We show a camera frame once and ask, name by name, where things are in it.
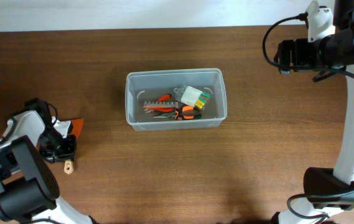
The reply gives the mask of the orange scraper wooden handle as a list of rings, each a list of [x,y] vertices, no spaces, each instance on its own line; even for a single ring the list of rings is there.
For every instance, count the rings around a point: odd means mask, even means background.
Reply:
[[[70,135],[74,135],[76,138],[78,138],[83,128],[83,118],[72,119],[71,124],[73,125],[73,128]],[[64,172],[70,175],[73,173],[73,171],[73,159],[66,160],[64,164]]]

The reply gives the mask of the orange socket rail strip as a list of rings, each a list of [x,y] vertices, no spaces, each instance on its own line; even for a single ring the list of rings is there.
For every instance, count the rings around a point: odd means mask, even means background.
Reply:
[[[173,101],[145,101],[143,108],[156,109],[156,108],[179,108],[178,102]]]

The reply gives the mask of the pack of coloured bits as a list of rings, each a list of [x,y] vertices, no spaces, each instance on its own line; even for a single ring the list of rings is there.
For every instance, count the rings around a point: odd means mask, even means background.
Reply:
[[[188,85],[174,88],[174,93],[177,101],[187,106],[193,106],[199,110],[204,109],[211,98],[208,93]]]

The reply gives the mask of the small red cutting pliers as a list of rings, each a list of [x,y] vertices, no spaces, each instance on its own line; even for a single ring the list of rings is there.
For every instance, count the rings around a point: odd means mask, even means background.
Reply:
[[[165,94],[163,96],[161,96],[160,98],[157,99],[157,101],[170,101],[172,98],[172,95],[171,94]],[[163,113],[168,113],[168,112],[171,112],[173,111],[174,109],[176,108],[156,108],[156,109],[145,109],[144,108],[144,111],[146,113],[150,113],[150,112],[163,112]]]

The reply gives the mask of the clear plastic container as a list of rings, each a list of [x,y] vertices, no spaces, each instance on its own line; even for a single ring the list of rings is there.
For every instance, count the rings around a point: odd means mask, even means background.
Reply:
[[[160,102],[170,95],[166,104],[185,104],[180,101],[181,87],[191,86],[204,92],[204,106],[200,119],[178,121],[174,118],[158,118],[161,112],[146,109],[145,103]],[[125,89],[126,121],[135,131],[160,131],[217,127],[227,117],[225,83],[217,68],[160,70],[132,72],[127,75]]]

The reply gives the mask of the orange black needle-nose pliers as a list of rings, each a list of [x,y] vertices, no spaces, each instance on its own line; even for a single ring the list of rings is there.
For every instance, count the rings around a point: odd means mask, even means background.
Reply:
[[[154,116],[154,118],[168,118],[177,121],[195,120],[200,119],[201,117],[202,115],[200,113],[200,110],[194,108],[193,106],[183,106],[181,109],[174,109],[169,113],[163,113],[158,116]]]

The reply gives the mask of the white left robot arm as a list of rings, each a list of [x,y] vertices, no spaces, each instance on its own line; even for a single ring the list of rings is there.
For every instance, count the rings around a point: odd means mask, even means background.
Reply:
[[[19,223],[95,223],[60,195],[49,164],[62,162],[74,171],[83,119],[52,115],[54,105],[38,98],[7,117],[0,139],[0,220]]]

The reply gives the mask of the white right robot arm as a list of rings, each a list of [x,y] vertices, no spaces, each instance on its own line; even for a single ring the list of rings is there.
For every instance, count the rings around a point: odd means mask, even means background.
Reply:
[[[304,13],[308,35],[284,40],[269,64],[280,73],[314,72],[315,82],[343,75],[347,79],[347,112],[342,147],[333,168],[310,167],[304,192],[291,196],[272,223],[325,223],[354,208],[354,1],[336,1],[333,8],[312,1]]]

